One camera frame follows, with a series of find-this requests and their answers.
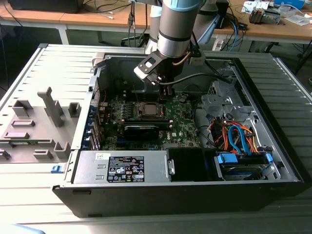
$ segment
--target motherboard chip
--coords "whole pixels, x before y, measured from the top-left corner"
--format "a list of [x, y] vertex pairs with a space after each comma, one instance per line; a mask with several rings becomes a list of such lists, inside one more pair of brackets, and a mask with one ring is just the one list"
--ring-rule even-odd
[[157, 106], [154, 104], [146, 104], [144, 105], [144, 112], [147, 116], [155, 116], [157, 115]]

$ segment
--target light blue robot joint cap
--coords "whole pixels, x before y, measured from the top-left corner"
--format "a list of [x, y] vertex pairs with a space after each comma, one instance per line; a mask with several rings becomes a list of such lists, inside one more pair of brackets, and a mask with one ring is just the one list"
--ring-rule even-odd
[[163, 0], [163, 3], [174, 11], [191, 11], [202, 6], [203, 0]]

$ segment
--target yellow wire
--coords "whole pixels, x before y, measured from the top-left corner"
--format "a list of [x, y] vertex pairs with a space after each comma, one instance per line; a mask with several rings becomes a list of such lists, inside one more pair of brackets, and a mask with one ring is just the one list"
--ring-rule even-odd
[[254, 142], [254, 137], [253, 137], [253, 146], [254, 146], [255, 151], [256, 151], [257, 153], [259, 153], [259, 151], [257, 150], [257, 147], [256, 147], [256, 145], [255, 145], [255, 142]]

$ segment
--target motherboard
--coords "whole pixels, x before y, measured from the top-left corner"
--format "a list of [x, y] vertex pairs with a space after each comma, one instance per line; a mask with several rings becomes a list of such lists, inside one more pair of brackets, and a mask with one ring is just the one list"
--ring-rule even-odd
[[102, 150], [166, 150], [200, 147], [192, 103], [178, 95], [163, 104], [126, 101], [104, 104]]

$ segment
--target capacitor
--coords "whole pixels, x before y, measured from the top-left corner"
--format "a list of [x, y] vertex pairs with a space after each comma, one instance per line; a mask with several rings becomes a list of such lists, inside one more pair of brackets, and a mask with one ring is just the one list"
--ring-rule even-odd
[[180, 97], [180, 98], [179, 98], [179, 102], [185, 103], [185, 102], [186, 102], [185, 96]]

